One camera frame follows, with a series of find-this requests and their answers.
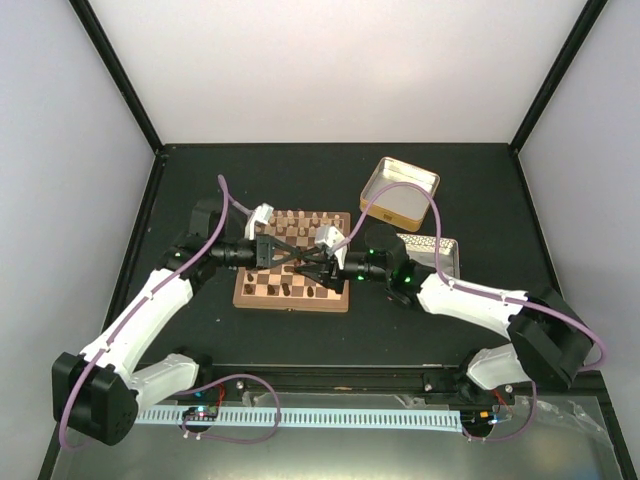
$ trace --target tray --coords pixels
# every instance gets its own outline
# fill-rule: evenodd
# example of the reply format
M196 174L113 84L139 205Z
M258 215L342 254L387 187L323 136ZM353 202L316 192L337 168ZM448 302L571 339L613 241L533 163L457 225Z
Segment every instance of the tray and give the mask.
M373 196L382 188L395 182L419 185L433 196L440 183L440 177L433 172L395 158L384 157L360 194L360 210L364 210ZM420 192L410 187L397 187L378 198L369 209L369 215L396 227L415 232L422 225L428 208L429 202Z
M436 266L436 237L407 235L405 233L399 233L398 237L407 245L409 258L422 265ZM447 275L460 278L460 257L456 240L452 238L440 239L440 266Z

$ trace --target black frame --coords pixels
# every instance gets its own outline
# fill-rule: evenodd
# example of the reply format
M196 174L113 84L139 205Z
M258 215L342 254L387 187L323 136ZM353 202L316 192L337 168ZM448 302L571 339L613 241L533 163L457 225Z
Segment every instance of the black frame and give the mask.
M153 202L156 197L158 186L160 184L160 180L162 179L164 167L166 164L166 155L164 154L165 145L162 143L160 137L158 136L151 120L149 119L144 109L144 106L142 105L142 102L136 94L133 85L129 81L129 78L122 64L120 63L113 47L111 46L106 33L102 29L100 22L90 5L90 2L88 0L69 0L69 3L74 8L78 18L83 24L85 30L87 31L87 34L89 35L96 50L105 63L105 66L111 74L114 82L120 90L125 102L131 110L134 118L138 122L140 129L142 130L149 143L149 146L155 153L155 160L149 176L147 187L144 192L140 210L136 218L129 245L126 250L120 273L118 275L118 280L113 293L113 297L105 318L104 328L106 328L111 322L113 322L113 320L115 320L115 318L117 318L117 316L126 306L125 303L131 275L138 258L144 231L147 228L147 223L149 221ZM580 16L576 20L576 23L574 24L568 38L566 39L555 62L548 72L542 86L540 87L540 90L538 91L533 103L529 107L529 110L527 111L527 114L525 115L520 127L518 128L516 135L509 144L513 161L518 166L522 185L525 187L525 190L527 192L527 199L531 212L533 213L535 218L537 233L542 240L542 245L545 246L544 254L549 271L552 272L553 286L559 292L560 285L555 276L551 258L546 248L546 242L544 242L544 236L542 234L540 224L535 214L535 208L533 206L531 195L529 194L527 188L527 183L522 172L521 162L518 154L527 141L528 137L530 136L531 132L533 131L539 118L543 114L544 109L553 96L553 93L555 92L565 73L569 69L574 57L578 53L580 47L582 46L591 28L598 19L600 13L604 9L606 3L607 0L588 0L586 2ZM236 366L235 368L238 370L256 370L255 366L249 365L244 366L244 368L243 366ZM269 367L266 367L265 373L268 373L269 370ZM287 374L291 374L292 377L298 376L301 373L298 370L299 369L295 368L285 368L284 370L283 368L277 369L278 372L284 373L285 376ZM333 377L337 379L341 376L344 376L345 374L347 376L353 376L355 373L353 370L353 368L331 367L326 369L326 373L329 378ZM369 378L372 378L372 380L370 381L373 382L372 386L379 392L396 392L396 389L399 388L399 386L402 386L403 388L406 387L409 390L419 390L421 388L421 383L413 380L400 381L400 383L398 382L398 378L396 377L396 375L402 375L403 371L407 370L405 368L360 368L357 370L358 373L370 375ZM416 378L419 378L420 369L418 368L411 370L412 373L418 375ZM314 384L314 381L309 379L308 388L310 391L322 391L325 387L327 387L325 383L326 382L321 380L320 383ZM526 387L521 387L520 389L516 388L516 393L527 393ZM559 394L562 392L541 391L540 393ZM609 398L609 394L607 392L606 385L604 383L604 380L602 379L601 374L599 372L580 374L575 380L575 383L571 389L571 394L595 396L598 398L598 402L600 404L600 408L606 422L609 436L614 445L616 457L623 476L624 478L630 479L637 478L635 470L633 468L633 464L631 462L631 457L629 455L627 446L622 436L622 432L620 430L620 425L615 415L615 411L611 404L611 400ZM59 448L60 447L57 441L56 427L38 478L51 478Z

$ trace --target wooden chessboard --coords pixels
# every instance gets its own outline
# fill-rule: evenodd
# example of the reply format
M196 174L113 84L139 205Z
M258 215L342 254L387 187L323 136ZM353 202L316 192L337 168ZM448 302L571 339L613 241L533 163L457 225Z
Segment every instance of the wooden chessboard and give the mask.
M315 231L322 225L334 225L345 236L351 231L351 215L345 212L274 211L269 225L256 226L266 233L303 250L314 246ZM277 254L275 259L285 254ZM342 294L318 285L293 272L287 262L270 270L238 270L233 304L239 308L346 312L349 309L349 282Z

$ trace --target gray floor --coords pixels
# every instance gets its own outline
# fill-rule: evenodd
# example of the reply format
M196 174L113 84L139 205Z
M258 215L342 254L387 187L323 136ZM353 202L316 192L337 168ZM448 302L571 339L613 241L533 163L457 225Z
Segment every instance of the gray floor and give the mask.
M501 444L469 443L461 435L441 432L283 428L268 442L242 446L185 440L173 426L136 426L115 447L93 444L79 453L61 454L53 478L621 478L606 432L598 430L604 422L595 398L576 398L577 410L566 398L542 400L531 429ZM517 428L526 415L524 407L494 435ZM225 430L245 438L260 434L247 428Z

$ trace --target wall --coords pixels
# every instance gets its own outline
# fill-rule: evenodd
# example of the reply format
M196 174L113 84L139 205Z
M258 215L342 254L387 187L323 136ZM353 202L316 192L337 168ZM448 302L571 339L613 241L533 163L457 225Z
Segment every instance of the wall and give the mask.
M0 15L0 478L36 478L51 364L102 325L153 155L69 3Z
M640 3L609 2L522 152L568 300L606 340L603 374L640 470Z
M509 142L585 0L92 0L167 143Z

